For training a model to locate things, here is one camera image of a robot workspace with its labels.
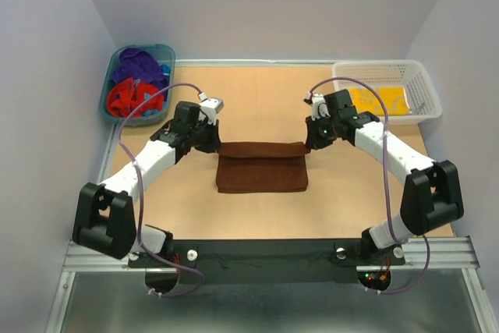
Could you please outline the brown towel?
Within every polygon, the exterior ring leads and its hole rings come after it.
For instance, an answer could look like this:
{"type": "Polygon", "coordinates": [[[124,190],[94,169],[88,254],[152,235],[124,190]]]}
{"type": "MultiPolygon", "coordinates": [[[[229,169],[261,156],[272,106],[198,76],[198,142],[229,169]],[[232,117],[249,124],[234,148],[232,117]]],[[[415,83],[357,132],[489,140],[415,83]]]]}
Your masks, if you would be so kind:
{"type": "Polygon", "coordinates": [[[220,193],[298,193],[308,186],[302,142],[227,142],[218,151],[220,193]]]}

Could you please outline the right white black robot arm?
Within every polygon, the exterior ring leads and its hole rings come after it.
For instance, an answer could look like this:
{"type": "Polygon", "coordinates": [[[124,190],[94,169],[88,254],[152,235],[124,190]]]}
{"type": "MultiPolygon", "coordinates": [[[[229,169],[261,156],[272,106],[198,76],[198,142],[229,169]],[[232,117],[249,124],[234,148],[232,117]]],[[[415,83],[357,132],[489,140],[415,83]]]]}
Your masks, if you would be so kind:
{"type": "Polygon", "coordinates": [[[398,214],[363,231],[359,254],[364,261],[376,263],[387,248],[463,216],[458,169],[453,163],[421,154],[387,130],[377,116],[358,112],[347,90],[327,95],[309,92],[304,101],[312,108],[306,117],[308,149],[347,141],[379,161],[384,175],[393,175],[403,186],[398,214]]]}

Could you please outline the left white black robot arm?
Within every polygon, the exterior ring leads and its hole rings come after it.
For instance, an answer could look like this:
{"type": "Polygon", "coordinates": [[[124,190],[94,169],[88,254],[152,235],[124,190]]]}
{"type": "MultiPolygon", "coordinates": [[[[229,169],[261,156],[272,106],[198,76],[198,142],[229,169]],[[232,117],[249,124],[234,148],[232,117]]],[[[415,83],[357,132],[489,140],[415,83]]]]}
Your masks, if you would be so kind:
{"type": "Polygon", "coordinates": [[[139,249],[134,205],[163,172],[192,149],[206,154],[221,147],[218,114],[223,100],[180,101],[173,118],[151,135],[144,148],[114,175],[80,191],[73,242],[115,259],[139,249]]]}

